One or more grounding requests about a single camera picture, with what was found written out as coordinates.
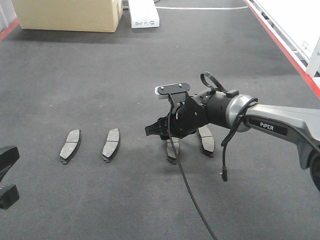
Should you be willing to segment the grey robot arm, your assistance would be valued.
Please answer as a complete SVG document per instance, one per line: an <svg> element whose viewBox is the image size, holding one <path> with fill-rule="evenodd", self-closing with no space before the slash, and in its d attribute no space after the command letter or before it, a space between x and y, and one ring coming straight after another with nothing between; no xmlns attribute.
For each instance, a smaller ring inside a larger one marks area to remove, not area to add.
<svg viewBox="0 0 320 240"><path fill-rule="evenodd" d="M310 169L314 185L320 186L320 111L318 109L259 104L257 98L238 91L206 89L195 95L164 93L171 103L167 116L145 127L146 135L182 139L207 124L229 129L225 148L235 132L256 129L297 146L300 167Z"/></svg>

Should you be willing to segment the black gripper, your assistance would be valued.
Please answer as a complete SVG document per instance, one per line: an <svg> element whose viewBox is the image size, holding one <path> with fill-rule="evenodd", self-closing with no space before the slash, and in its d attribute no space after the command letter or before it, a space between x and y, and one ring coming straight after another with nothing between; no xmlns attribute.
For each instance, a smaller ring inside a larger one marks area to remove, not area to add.
<svg viewBox="0 0 320 240"><path fill-rule="evenodd" d="M209 123L206 115L205 105L197 95L187 96L183 104L173 110L173 95L168 96L170 102L169 113L160 117L155 123L145 127L146 136L157 135L162 139L171 137L182 139Z"/></svg>

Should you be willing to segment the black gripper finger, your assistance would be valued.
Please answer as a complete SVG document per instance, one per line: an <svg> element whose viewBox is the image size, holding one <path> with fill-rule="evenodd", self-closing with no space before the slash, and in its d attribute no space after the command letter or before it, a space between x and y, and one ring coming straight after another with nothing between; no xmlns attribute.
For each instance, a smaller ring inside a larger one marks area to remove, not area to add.
<svg viewBox="0 0 320 240"><path fill-rule="evenodd" d="M7 210L20 199L17 186L10 184L0 187L0 208Z"/></svg>
<svg viewBox="0 0 320 240"><path fill-rule="evenodd" d="M9 145L0 148L0 180L20 158L17 146Z"/></svg>

